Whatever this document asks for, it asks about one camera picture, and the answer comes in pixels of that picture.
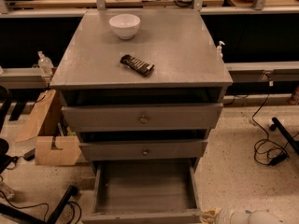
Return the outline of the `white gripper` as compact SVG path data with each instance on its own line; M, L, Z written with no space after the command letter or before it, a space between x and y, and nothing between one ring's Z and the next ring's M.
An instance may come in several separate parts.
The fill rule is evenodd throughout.
M202 224L248 224L249 215L245 211L230 208L207 210L200 216Z

